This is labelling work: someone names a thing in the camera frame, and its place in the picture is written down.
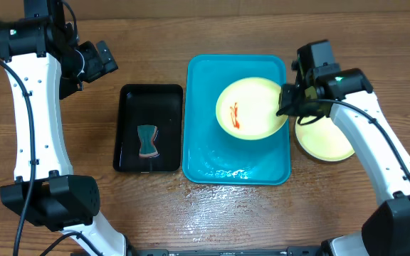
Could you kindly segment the yellow plate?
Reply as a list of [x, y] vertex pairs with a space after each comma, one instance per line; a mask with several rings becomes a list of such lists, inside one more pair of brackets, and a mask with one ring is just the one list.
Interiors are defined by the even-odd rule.
[[298, 124], [299, 117], [295, 121], [295, 136], [299, 145], [312, 157], [321, 161], [338, 162], [350, 158], [354, 149], [346, 136], [332, 122], [329, 117], [311, 124], [315, 117], [305, 117]]
[[288, 120], [277, 115], [282, 87], [266, 78], [244, 78], [226, 87], [216, 102], [216, 119], [232, 137], [265, 139]]

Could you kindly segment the yellow plate top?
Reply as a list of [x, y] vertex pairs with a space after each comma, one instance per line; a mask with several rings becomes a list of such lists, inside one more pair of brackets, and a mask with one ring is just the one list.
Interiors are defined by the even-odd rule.
[[216, 119], [232, 137], [265, 139], [288, 120], [277, 115], [282, 87], [266, 78], [244, 78], [226, 87], [216, 102]]

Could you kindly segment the green and red sponge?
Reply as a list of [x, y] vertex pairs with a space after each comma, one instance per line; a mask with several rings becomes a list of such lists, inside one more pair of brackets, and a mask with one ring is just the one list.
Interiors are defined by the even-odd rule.
[[137, 127], [137, 134], [140, 140], [140, 158], [154, 158], [159, 156], [154, 141], [157, 138], [158, 128], [151, 124], [144, 124]]

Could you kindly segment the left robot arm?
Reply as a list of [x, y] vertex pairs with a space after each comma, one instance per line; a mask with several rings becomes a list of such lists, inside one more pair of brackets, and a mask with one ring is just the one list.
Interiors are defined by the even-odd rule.
[[0, 65], [11, 83], [16, 119], [14, 183], [1, 202], [22, 223], [74, 239], [90, 255], [128, 255], [127, 238], [100, 212], [97, 182], [74, 174], [60, 101], [117, 69], [104, 42], [81, 43], [64, 1], [25, 1], [23, 19], [0, 24]]

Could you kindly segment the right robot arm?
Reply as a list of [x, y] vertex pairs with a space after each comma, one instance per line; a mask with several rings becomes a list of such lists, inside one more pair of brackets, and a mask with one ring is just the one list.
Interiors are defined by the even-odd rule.
[[377, 196], [378, 208], [359, 232], [325, 240], [313, 255], [410, 255], [410, 156], [359, 69], [342, 70], [328, 40], [297, 50], [277, 115], [297, 117], [300, 126], [323, 118], [346, 136]]

